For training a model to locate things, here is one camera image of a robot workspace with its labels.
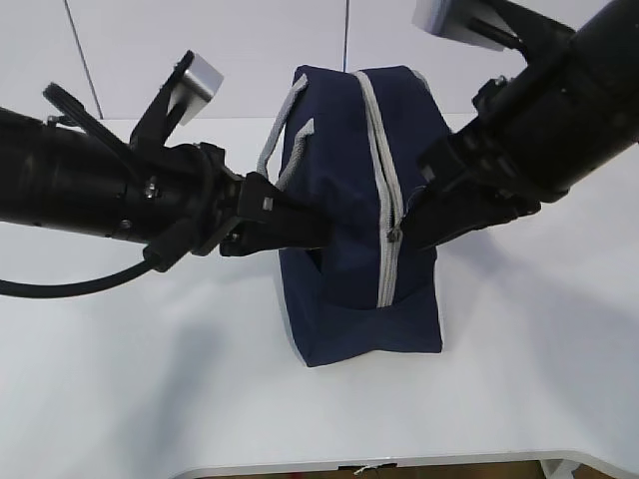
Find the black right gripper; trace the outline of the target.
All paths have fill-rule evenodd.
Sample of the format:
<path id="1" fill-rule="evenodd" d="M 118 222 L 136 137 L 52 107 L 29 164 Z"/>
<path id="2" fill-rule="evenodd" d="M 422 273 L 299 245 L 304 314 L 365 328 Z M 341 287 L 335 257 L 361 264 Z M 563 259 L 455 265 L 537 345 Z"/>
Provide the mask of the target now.
<path id="1" fill-rule="evenodd" d="M 568 194 L 546 163 L 550 141 L 532 135 L 559 89 L 552 77 L 503 85 L 491 80 L 474 99 L 476 116 L 420 152 L 416 163 L 425 188 L 407 214 L 410 246 L 428 249 L 508 224 Z"/>

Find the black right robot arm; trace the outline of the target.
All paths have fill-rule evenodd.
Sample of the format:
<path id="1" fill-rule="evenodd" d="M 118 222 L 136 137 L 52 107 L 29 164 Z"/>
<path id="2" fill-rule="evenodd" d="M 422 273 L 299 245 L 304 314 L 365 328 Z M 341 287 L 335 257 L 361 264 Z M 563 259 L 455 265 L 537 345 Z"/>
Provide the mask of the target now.
<path id="1" fill-rule="evenodd" d="M 579 29 L 511 1 L 420 1 L 433 36 L 525 60 L 487 81 L 475 117 L 418 160 L 426 186 L 401 223 L 425 249 L 537 214 L 638 141 L 638 5 L 607 3 Z"/>

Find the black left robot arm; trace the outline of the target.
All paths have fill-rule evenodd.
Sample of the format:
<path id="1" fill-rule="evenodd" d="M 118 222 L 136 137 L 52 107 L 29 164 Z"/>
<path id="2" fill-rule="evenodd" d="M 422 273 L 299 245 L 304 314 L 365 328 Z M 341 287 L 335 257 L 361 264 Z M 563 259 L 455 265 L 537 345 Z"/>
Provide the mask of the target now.
<path id="1" fill-rule="evenodd" d="M 208 144 L 145 146 L 137 178 L 99 140 L 9 110 L 1 112 L 1 219 L 7 223 L 149 244 L 199 208 L 190 253 L 246 256 L 328 245 L 324 214 L 258 173 L 233 173 Z"/>

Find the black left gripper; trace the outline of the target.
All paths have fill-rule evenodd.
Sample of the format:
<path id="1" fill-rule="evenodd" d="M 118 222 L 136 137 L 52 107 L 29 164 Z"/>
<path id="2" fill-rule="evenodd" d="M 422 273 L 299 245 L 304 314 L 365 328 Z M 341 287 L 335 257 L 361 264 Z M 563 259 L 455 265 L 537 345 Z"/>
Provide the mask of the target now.
<path id="1" fill-rule="evenodd" d="M 161 150 L 144 188 L 127 185 L 104 236 L 143 244 L 149 254 L 247 256 L 283 248 L 328 245 L 332 225 L 258 173 L 240 180 L 226 165 L 226 151 L 199 143 Z"/>

